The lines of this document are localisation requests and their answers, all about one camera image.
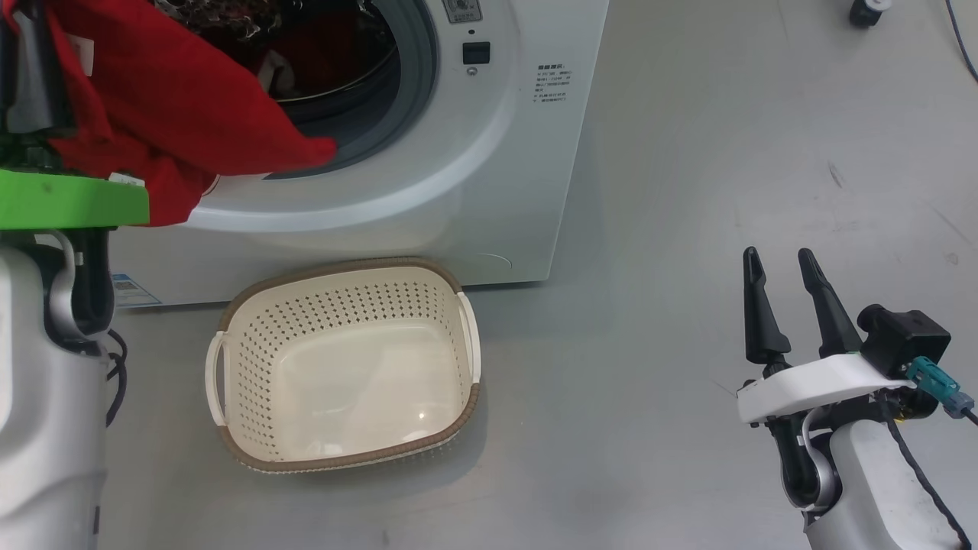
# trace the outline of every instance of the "red cloth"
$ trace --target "red cloth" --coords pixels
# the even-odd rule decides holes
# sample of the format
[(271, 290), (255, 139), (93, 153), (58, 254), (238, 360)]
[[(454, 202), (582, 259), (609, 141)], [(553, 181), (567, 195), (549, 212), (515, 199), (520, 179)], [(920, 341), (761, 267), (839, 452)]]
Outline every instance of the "red cloth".
[[(10, 16), (14, 0), (4, 0)], [(253, 74), (140, 0), (48, 0), (78, 134), (51, 140), (66, 166), (146, 180), (150, 224), (187, 220), (216, 174), (298, 170), (333, 158)], [(65, 32), (94, 40), (86, 76)]]

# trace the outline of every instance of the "plastic basket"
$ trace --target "plastic basket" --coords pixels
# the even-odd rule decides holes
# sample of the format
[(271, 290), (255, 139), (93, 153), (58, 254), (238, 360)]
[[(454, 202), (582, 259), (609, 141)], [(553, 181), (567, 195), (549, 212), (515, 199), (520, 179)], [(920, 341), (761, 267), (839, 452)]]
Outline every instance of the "plastic basket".
[(479, 395), (471, 305), (426, 260), (356, 261), (265, 281), (231, 302), (219, 329), (205, 365), (210, 413), (235, 457), (262, 472), (422, 452), (455, 436)]

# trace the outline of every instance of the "black cable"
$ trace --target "black cable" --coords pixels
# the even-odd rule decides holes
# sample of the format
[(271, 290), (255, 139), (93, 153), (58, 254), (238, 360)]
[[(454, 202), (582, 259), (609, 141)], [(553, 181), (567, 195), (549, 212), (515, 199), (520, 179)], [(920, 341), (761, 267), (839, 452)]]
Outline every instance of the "black cable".
[(129, 382), (129, 376), (125, 369), (125, 360), (129, 356), (129, 347), (125, 344), (125, 340), (118, 334), (118, 332), (109, 329), (109, 336), (115, 340), (122, 350), (122, 354), (119, 355), (114, 351), (109, 352), (109, 359), (115, 361), (115, 366), (106, 375), (106, 380), (111, 380), (112, 377), (118, 376), (118, 388), (115, 390), (115, 397), (112, 398), (112, 405), (109, 406), (109, 412), (106, 413), (106, 427), (111, 426), (112, 421), (115, 420), (115, 414), (119, 412), (119, 407), (122, 406), (122, 399), (125, 398), (125, 388)]
[(968, 50), (964, 47), (964, 41), (961, 40), (961, 31), (957, 28), (957, 17), (955, 17), (955, 9), (951, 7), (951, 0), (944, 0), (944, 3), (948, 6), (948, 17), (951, 18), (951, 26), (955, 29), (955, 38), (957, 38), (957, 48), (961, 51), (961, 56), (964, 58), (964, 64), (968, 67), (968, 72), (971, 73), (971, 77), (978, 82), (978, 70), (975, 70), (975, 66), (971, 63), (971, 57), (968, 56)]
[(893, 421), (893, 413), (890, 411), (889, 404), (882, 398), (878, 399), (877, 402), (879, 402), (880, 407), (883, 409), (883, 417), (886, 418), (886, 427), (890, 430), (890, 435), (893, 436), (897, 441), (897, 446), (900, 447), (900, 454), (904, 455), (904, 460), (913, 469), (913, 473), (916, 475), (917, 480), (920, 481), (923, 490), (927, 491), (927, 494), (934, 500), (934, 506), (948, 520), (948, 525), (951, 526), (951, 529), (957, 533), (957, 540), (961, 543), (960, 550), (971, 550), (971, 541), (968, 540), (968, 535), (965, 534), (961, 524), (957, 522), (955, 515), (951, 513), (948, 506), (941, 500), (941, 495), (937, 494), (937, 489), (934, 488), (934, 485), (930, 484), (927, 476), (920, 469), (920, 465), (913, 458), (911, 450), (907, 447), (907, 442), (904, 441), (904, 437), (900, 435), (900, 429), (897, 428), (897, 423)]

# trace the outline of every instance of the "connector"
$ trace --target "connector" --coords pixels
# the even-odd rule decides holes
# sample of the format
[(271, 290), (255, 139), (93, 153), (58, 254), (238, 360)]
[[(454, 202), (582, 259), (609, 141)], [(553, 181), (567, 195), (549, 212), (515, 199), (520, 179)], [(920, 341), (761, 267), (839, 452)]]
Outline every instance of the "connector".
[(941, 367), (930, 359), (920, 356), (906, 365), (907, 378), (913, 380), (917, 387), (933, 395), (944, 405), (944, 410), (952, 418), (964, 418), (964, 413), (975, 406), (975, 400), (961, 391), (955, 379), (948, 376)]

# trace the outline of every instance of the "gray floor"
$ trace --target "gray floor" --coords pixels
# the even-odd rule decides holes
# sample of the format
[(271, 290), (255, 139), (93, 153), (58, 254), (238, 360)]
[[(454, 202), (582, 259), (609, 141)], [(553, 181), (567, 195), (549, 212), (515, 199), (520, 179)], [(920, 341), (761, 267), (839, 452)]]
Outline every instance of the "gray floor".
[[(978, 54), (978, 7), (958, 2)], [(795, 253), (855, 314), (920, 308), (978, 393), (978, 84), (940, 0), (613, 0), (551, 280), (474, 293), (484, 398), (443, 452), (327, 475), (236, 464), (206, 411), (216, 310), (124, 316), (102, 547), (807, 548), (774, 443), (731, 390), (756, 245), (794, 362), (817, 358)], [(978, 431), (905, 427), (978, 537)]]

